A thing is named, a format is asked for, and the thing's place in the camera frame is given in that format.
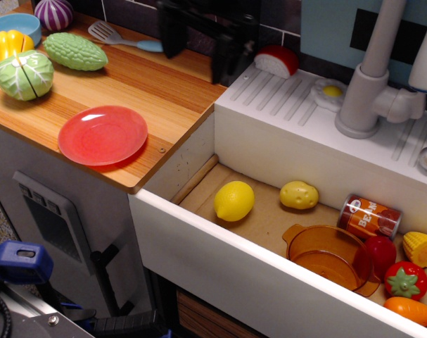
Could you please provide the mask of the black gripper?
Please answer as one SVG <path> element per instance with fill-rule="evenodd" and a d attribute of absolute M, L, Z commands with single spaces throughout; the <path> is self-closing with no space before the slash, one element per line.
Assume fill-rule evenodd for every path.
<path fill-rule="evenodd" d="M 252 1 L 158 1 L 157 9 L 166 57 L 185 50 L 189 30 L 216 39 L 211 60 L 214 85 L 233 75 L 240 60 L 254 52 L 258 19 Z"/>

